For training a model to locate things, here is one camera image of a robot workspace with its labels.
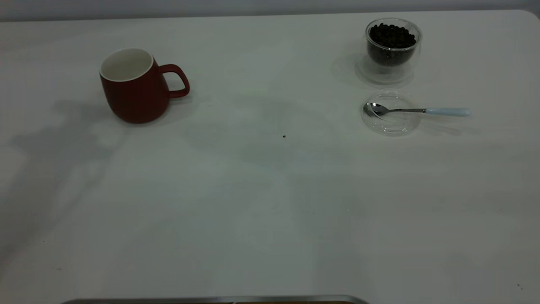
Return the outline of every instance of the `table surface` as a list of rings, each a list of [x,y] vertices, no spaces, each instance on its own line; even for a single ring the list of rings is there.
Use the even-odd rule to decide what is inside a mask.
[[[382,87],[354,63],[383,16],[424,34],[395,87],[472,116],[361,123]],[[1,23],[0,302],[538,303],[538,37],[510,10]],[[101,89],[126,47],[192,86],[148,125]]]

